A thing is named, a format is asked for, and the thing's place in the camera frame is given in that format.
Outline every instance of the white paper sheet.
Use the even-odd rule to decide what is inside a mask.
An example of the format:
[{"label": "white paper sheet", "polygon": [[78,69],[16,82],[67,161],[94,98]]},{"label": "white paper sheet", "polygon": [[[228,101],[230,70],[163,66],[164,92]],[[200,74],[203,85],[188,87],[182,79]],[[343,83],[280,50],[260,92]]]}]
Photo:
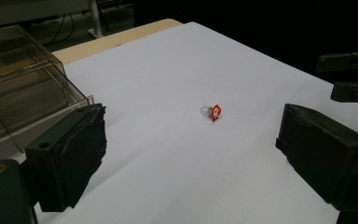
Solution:
[{"label": "white paper sheet", "polygon": [[[79,203],[44,223],[336,223],[275,147],[284,104],[358,132],[332,85],[195,22],[65,66],[106,106],[107,153]],[[220,105],[212,122],[200,113]]]}]

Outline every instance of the floor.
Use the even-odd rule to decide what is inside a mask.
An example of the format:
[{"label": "floor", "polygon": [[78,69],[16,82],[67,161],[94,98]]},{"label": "floor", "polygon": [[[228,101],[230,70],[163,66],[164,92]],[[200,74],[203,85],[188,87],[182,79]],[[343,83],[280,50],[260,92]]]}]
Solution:
[{"label": "floor", "polygon": [[[112,35],[134,27],[133,5],[108,8],[103,11],[103,16],[108,28],[106,30],[100,15],[103,35]],[[93,29],[89,11],[66,14],[22,26],[51,52],[95,39],[89,33],[89,30]]]}]

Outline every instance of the metal leg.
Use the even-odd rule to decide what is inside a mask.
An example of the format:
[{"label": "metal leg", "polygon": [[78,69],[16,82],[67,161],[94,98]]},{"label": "metal leg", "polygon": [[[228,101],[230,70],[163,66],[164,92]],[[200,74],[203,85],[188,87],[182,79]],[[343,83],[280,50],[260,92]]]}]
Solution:
[{"label": "metal leg", "polygon": [[92,23],[94,25],[94,29],[90,29],[89,34],[95,38],[101,38],[103,37],[103,33],[101,31],[100,15],[98,12],[96,0],[89,0],[89,11],[91,13]]}]

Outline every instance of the small red object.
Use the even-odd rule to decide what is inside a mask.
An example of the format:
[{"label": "small red object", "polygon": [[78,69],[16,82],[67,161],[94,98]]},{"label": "small red object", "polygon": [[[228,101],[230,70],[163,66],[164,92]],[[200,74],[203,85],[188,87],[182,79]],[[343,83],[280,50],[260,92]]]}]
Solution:
[{"label": "small red object", "polygon": [[222,108],[220,108],[219,105],[215,105],[214,107],[211,107],[211,118],[212,121],[215,121],[219,119],[220,114],[222,114]]}]

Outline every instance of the transparent container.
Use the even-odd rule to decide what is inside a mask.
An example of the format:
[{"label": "transparent container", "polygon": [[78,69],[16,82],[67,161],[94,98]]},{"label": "transparent container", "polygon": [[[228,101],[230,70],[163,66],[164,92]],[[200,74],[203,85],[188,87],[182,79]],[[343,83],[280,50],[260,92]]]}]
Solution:
[{"label": "transparent container", "polygon": [[14,159],[70,111],[93,104],[20,26],[0,28],[0,159]]}]

